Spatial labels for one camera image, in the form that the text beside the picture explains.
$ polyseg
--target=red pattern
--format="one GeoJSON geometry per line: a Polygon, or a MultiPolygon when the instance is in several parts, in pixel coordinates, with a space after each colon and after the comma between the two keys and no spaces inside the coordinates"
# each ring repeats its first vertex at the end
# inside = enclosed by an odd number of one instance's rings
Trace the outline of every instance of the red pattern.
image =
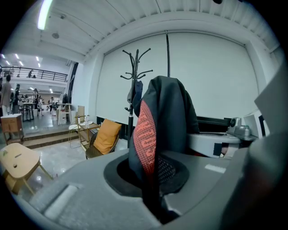
{"type": "Polygon", "coordinates": [[[148,179],[151,180],[155,165],[156,128],[151,111],[143,100],[133,139],[143,169],[148,179]]]}

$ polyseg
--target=orange cushion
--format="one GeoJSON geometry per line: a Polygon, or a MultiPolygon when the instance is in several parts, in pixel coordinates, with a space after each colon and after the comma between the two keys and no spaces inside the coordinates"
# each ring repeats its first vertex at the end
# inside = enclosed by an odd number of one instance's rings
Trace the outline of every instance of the orange cushion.
{"type": "Polygon", "coordinates": [[[93,143],[94,147],[102,154],[109,153],[115,143],[120,128],[120,124],[105,119],[93,143]]]}

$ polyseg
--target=ceiling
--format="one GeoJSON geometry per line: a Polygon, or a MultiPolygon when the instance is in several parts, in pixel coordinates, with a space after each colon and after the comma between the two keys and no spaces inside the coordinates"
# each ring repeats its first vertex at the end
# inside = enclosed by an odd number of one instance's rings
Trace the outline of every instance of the ceiling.
{"type": "Polygon", "coordinates": [[[24,55],[24,54],[17,54],[19,59],[16,58],[14,53],[5,53],[5,59],[3,59],[2,57],[0,57],[0,64],[1,66],[14,66],[14,67],[21,67],[19,61],[22,62],[22,64],[24,64],[23,67],[28,67],[28,68],[35,68],[35,69],[39,69],[38,67],[38,63],[41,64],[43,58],[42,57],[38,57],[39,61],[36,60],[35,56],[30,56],[30,55],[24,55]]]}
{"type": "Polygon", "coordinates": [[[34,53],[85,60],[101,41],[118,30],[171,12],[222,18],[247,30],[271,52],[279,46],[261,15],[250,4],[238,0],[223,0],[222,4],[212,0],[54,0],[44,31],[37,29],[40,6],[38,2],[27,12],[7,46],[23,49],[21,44],[25,44],[26,52],[37,50],[34,53]],[[58,33],[59,38],[53,38],[53,33],[58,33]]]}

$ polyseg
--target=wooden cabinet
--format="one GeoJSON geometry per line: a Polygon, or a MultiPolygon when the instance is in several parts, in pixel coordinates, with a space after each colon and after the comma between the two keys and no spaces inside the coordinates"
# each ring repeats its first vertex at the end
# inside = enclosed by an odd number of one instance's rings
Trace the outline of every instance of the wooden cabinet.
{"type": "Polygon", "coordinates": [[[18,141],[22,142],[24,134],[22,129],[21,114],[2,116],[1,124],[6,144],[8,144],[8,140],[6,138],[5,133],[18,133],[19,139],[11,140],[11,142],[18,142],[18,141]]]}

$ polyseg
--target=white sticker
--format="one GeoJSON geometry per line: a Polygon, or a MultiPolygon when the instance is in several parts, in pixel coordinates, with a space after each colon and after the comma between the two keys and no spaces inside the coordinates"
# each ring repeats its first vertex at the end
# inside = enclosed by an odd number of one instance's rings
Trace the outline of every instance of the white sticker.
{"type": "Polygon", "coordinates": [[[205,169],[208,169],[208,170],[211,170],[211,171],[214,171],[214,172],[218,172],[218,173],[225,173],[225,171],[226,171],[225,168],[218,167],[218,166],[215,166],[215,165],[212,165],[212,164],[207,164],[205,166],[205,169]]]}

